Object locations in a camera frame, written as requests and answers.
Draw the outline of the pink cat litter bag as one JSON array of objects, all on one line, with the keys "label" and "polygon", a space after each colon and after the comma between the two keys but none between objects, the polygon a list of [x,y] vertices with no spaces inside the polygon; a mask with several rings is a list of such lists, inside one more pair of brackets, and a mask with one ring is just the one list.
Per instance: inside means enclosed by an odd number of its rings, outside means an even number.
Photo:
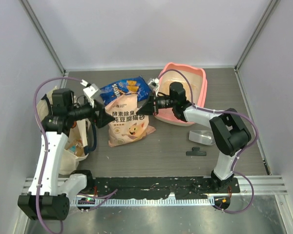
[{"label": "pink cat litter bag", "polygon": [[110,147],[116,147],[133,143],[152,134],[156,129],[149,125],[149,118],[136,114],[138,107],[138,95],[128,93],[110,102],[105,111],[115,120],[109,125]]}]

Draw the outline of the metal litter scoop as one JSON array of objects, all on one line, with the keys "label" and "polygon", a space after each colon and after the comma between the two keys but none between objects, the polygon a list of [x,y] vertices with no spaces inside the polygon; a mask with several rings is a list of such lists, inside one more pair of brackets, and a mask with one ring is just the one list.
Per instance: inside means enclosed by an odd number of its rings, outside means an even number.
[{"label": "metal litter scoop", "polygon": [[209,130],[190,131],[188,139],[192,142],[203,144],[206,146],[211,146],[215,144],[213,133]]}]

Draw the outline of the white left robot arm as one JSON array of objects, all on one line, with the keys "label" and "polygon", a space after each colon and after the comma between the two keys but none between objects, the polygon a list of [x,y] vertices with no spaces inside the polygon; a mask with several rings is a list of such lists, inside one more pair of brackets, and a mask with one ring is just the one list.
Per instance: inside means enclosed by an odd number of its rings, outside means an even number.
[{"label": "white left robot arm", "polygon": [[36,106],[42,129],[41,151],[33,182],[27,194],[18,198],[19,208],[31,220],[63,221],[68,215],[69,202],[79,192],[87,195],[94,190],[89,170],[73,170],[64,184],[58,185],[62,156],[74,125],[80,120],[89,120],[96,129],[114,120],[96,100],[99,88],[90,85],[83,92],[83,105],[74,102],[73,91],[62,88],[45,94]]}]

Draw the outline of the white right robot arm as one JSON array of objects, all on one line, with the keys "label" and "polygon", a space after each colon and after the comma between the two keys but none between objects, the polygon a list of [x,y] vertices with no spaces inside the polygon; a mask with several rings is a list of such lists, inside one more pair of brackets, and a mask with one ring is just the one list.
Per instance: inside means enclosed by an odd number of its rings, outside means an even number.
[{"label": "white right robot arm", "polygon": [[251,140],[251,133],[241,119],[242,115],[230,108],[216,111],[200,108],[186,97],[182,83],[173,82],[169,94],[157,97],[151,93],[138,109],[138,115],[156,115],[160,109],[171,108],[174,116],[183,122],[193,122],[211,129],[219,156],[211,172],[209,188],[223,192],[234,177],[233,166],[238,154]]}]

